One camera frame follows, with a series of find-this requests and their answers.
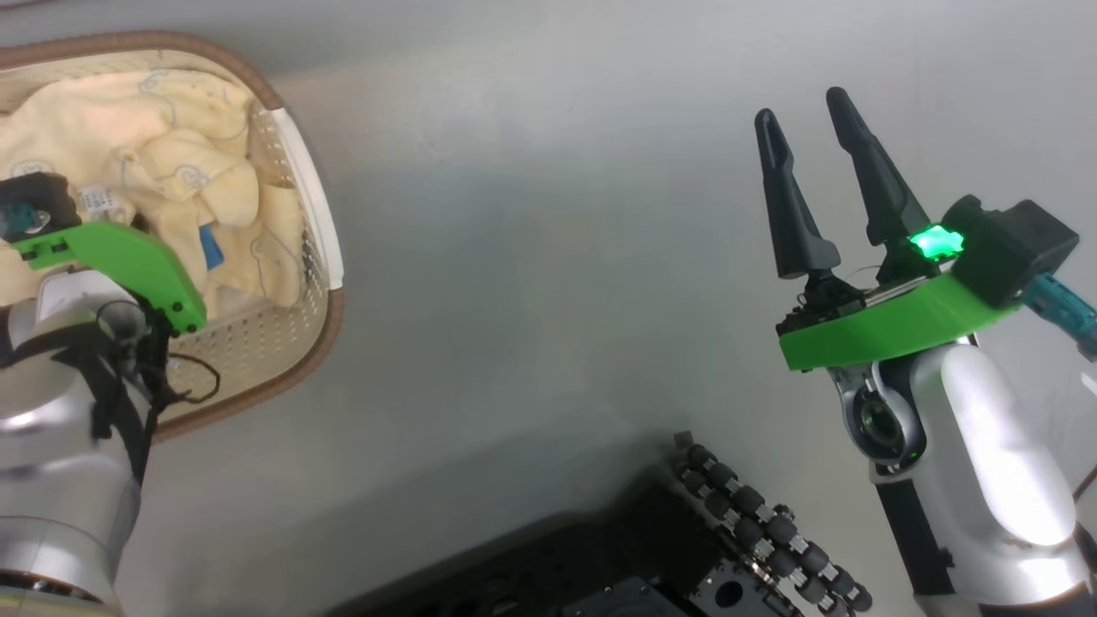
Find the towel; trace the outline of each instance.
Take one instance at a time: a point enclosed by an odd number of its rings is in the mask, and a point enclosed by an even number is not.
[[[0,117],[0,178],[65,176],[84,221],[140,214],[179,256],[211,319],[226,292],[290,306],[302,291],[304,222],[296,192],[263,183],[247,158],[251,104],[246,90],[200,71],[50,83]],[[0,243],[0,305],[33,298],[44,276]]]

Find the green plastic mount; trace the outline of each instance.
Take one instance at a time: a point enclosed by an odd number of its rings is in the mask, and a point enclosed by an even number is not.
[[[206,325],[205,303],[168,245],[133,227],[84,223],[13,243],[35,270],[79,261],[162,310],[179,333]]]
[[[789,369],[806,371],[898,358],[968,336],[1009,315],[996,310],[951,273],[832,322],[781,337]]]

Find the blue fabric patch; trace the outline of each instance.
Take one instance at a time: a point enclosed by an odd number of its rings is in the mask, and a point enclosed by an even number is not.
[[[206,270],[213,270],[225,262],[225,255],[220,251],[220,247],[217,246],[217,240],[213,239],[213,229],[210,228],[212,224],[199,227],[199,240],[202,242],[202,253],[206,257]]]

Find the glowing green led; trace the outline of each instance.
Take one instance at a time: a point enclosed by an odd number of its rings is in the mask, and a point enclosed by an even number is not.
[[[940,225],[911,236],[911,243],[928,259],[940,261],[963,251],[963,236]]]

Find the gray floor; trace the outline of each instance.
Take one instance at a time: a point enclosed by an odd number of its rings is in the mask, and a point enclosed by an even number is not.
[[[316,615],[547,514],[692,428],[912,615],[823,374],[783,370],[751,120],[779,114],[839,273],[878,263],[824,91],[845,86],[931,216],[1033,198],[1097,232],[1097,5],[969,0],[55,0],[4,44],[165,27],[272,78],[347,260],[303,386],[152,453],[118,587],[135,616]],[[1084,243],[1063,270],[1097,298]],[[868,284],[871,274],[855,277]],[[1072,481],[1097,397],[1019,315],[985,344]],[[1083,516],[1097,524],[1097,503]]]

